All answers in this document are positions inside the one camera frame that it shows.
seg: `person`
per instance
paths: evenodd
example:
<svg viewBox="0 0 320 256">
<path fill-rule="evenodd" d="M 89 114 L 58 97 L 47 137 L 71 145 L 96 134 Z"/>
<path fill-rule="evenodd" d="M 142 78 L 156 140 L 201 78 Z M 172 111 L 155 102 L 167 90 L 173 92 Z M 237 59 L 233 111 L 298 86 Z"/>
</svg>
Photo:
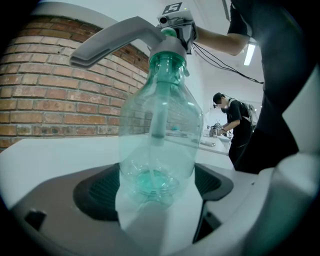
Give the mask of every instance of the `person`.
<svg viewBox="0 0 320 256">
<path fill-rule="evenodd" d="M 315 18 L 309 11 L 299 1 L 231 0 L 227 35 L 197 28 L 197 42 L 212 49 L 235 56 L 254 38 L 261 50 L 262 109 L 254 133 L 234 166 L 237 171 L 257 174 L 298 152 L 283 113 L 317 63 L 318 46 L 312 29 Z M 259 150 L 262 147 L 267 157 Z"/>
<path fill-rule="evenodd" d="M 229 106 L 229 100 L 230 98 L 220 92 L 213 96 L 213 102 L 221 108 L 222 112 L 226 112 L 227 114 L 227 123 L 222 126 L 223 129 L 218 132 L 218 135 L 222 135 L 233 129 L 229 158 L 233 165 L 235 165 L 250 139 L 252 127 L 251 123 L 243 118 L 249 117 L 247 109 L 236 99 Z"/>
</svg>

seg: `clear plastic bottle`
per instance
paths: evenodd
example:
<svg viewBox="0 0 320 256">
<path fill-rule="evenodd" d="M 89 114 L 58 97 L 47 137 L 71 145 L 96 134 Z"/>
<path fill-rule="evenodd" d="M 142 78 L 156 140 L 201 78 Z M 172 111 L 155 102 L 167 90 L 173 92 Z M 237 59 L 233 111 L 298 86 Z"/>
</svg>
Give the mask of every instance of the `clear plastic bottle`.
<svg viewBox="0 0 320 256">
<path fill-rule="evenodd" d="M 194 170 L 203 114 L 185 86 L 184 58 L 160 52 L 149 64 L 146 84 L 121 109 L 121 180 L 138 203 L 170 205 Z"/>
</svg>

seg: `cap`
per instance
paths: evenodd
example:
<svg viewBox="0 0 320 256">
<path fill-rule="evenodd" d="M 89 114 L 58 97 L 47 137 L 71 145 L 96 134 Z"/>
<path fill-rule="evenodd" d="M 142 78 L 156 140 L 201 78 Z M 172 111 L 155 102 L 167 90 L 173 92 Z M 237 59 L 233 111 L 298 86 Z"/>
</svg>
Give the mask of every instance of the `cap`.
<svg viewBox="0 0 320 256">
<path fill-rule="evenodd" d="M 222 97 L 223 95 L 220 93 L 220 92 L 218 92 L 218 93 L 216 93 L 214 96 L 213 96 L 213 102 L 215 103 L 215 104 L 221 104 L 221 97 Z"/>
</svg>

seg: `backpack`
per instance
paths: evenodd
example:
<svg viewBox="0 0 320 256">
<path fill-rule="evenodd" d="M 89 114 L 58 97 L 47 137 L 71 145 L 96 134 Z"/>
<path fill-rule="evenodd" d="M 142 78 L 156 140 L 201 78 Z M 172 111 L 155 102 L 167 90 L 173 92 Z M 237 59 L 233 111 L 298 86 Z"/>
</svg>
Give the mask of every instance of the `backpack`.
<svg viewBox="0 0 320 256">
<path fill-rule="evenodd" d="M 230 105 L 231 105 L 231 102 L 233 102 L 233 101 L 237 101 L 237 99 L 231 98 L 231 99 L 229 100 L 229 104 L 228 104 L 229 107 L 230 107 Z M 247 112 L 248 112 L 248 116 L 249 116 L 249 117 L 246 117 L 246 116 L 242 116 L 242 117 L 243 117 L 244 119 L 248 120 L 248 121 L 251 123 L 251 126 L 252 126 L 253 128 L 255 128 L 256 125 L 257 125 L 257 122 L 258 122 L 258 116 L 257 116 L 257 113 L 256 113 L 256 111 L 255 111 L 255 107 L 254 107 L 252 104 L 244 103 L 244 102 L 241 102 L 241 101 L 239 101 L 239 100 L 238 100 L 238 102 L 240 102 L 240 104 L 241 104 L 243 107 L 245 107 L 245 109 L 246 109 Z"/>
</svg>

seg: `black cable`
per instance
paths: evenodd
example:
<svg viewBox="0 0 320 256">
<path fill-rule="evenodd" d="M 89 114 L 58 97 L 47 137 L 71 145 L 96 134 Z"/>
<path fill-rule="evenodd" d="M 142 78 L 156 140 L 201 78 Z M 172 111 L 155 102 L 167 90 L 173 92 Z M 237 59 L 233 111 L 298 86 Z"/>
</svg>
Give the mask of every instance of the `black cable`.
<svg viewBox="0 0 320 256">
<path fill-rule="evenodd" d="M 199 51 L 200 51 L 204 56 L 206 56 L 209 60 L 213 61 L 214 63 L 218 64 L 221 68 L 223 68 L 223 69 L 225 69 L 225 70 L 228 70 L 228 71 L 235 72 L 235 73 L 239 74 L 240 76 L 249 79 L 249 80 L 252 81 L 252 82 L 255 82 L 255 83 L 259 83 L 259 84 L 260 84 L 259 81 L 257 81 L 257 80 L 255 80 L 255 79 L 253 79 L 253 78 L 251 78 L 251 77 L 248 77 L 248 76 L 240 73 L 239 71 L 235 70 L 234 68 L 233 68 L 233 69 L 230 69 L 230 68 L 228 68 L 228 67 L 221 66 L 219 63 L 217 63 L 217 62 L 214 61 L 212 58 L 210 58 L 209 56 L 207 56 L 207 55 L 198 47 L 198 45 L 196 45 L 196 44 L 194 44 L 194 45 L 199 49 Z"/>
<path fill-rule="evenodd" d="M 206 56 L 208 59 L 210 59 L 211 61 L 213 61 L 214 63 L 216 63 L 217 65 L 219 65 L 221 68 L 225 69 L 225 70 L 228 70 L 228 71 L 232 71 L 232 72 L 235 72 L 237 74 L 239 74 L 240 76 L 246 78 L 246 79 L 249 79 L 250 81 L 252 82 L 255 82 L 255 83 L 258 83 L 258 84 L 261 84 L 263 85 L 264 82 L 260 82 L 254 78 L 251 78 L 249 76 L 246 76 L 245 74 L 242 74 L 241 72 L 239 72 L 238 70 L 236 70 L 235 68 L 225 64 L 222 60 L 220 60 L 219 58 L 217 58 L 216 56 L 214 56 L 212 53 L 210 53 L 209 51 L 207 51 L 206 49 L 202 48 L 201 46 L 197 45 L 196 43 L 194 43 L 194 45 L 199 49 L 199 51 L 204 55 Z M 216 61 L 214 61 L 213 59 L 211 59 L 210 57 L 208 57 L 201 49 L 203 49 L 204 51 L 206 51 L 208 54 L 210 54 L 212 57 L 216 58 L 217 60 L 219 60 L 222 64 L 224 64 L 225 66 L 229 67 L 224 67 L 224 66 L 221 66 L 219 63 L 217 63 Z"/>
<path fill-rule="evenodd" d="M 210 58 L 209 56 L 207 56 L 207 55 L 199 48 L 198 45 L 196 45 L 196 44 L 194 44 L 194 45 L 198 48 L 198 50 L 199 50 L 204 56 L 206 56 L 209 60 L 211 60 L 211 61 L 213 61 L 214 63 L 216 63 L 217 65 L 219 65 L 222 69 L 229 70 L 229 71 L 234 71 L 234 70 L 232 70 L 232 69 L 230 69 L 230 68 L 228 68 L 228 67 L 221 66 L 218 62 L 216 62 L 215 60 L 213 60 L 212 58 Z"/>
<path fill-rule="evenodd" d="M 209 63 L 210 65 L 212 65 L 212 66 L 214 66 L 214 67 L 216 67 L 217 69 L 221 69 L 221 70 L 229 70 L 228 68 L 225 68 L 225 67 L 219 67 L 219 66 L 216 66 L 216 65 L 214 65 L 214 64 L 212 64 L 212 63 L 210 63 L 208 60 L 206 60 L 203 56 L 201 56 L 201 54 L 199 53 L 199 52 L 197 52 L 196 50 L 194 50 L 195 51 L 195 53 L 197 53 L 197 55 L 200 57 L 200 58 L 202 58 L 205 62 L 207 62 L 207 63 Z"/>
<path fill-rule="evenodd" d="M 212 57 L 214 57 L 215 59 L 217 59 L 218 61 L 220 61 L 223 65 L 233 69 L 234 71 L 237 71 L 236 69 L 234 69 L 232 66 L 229 66 L 227 64 L 225 64 L 221 59 L 217 58 L 216 56 L 214 56 L 211 52 L 207 51 L 205 48 L 201 47 L 200 45 L 197 45 L 196 43 L 193 43 L 195 46 L 197 46 L 198 48 L 201 48 L 202 50 L 206 51 L 208 54 L 210 54 Z"/>
</svg>

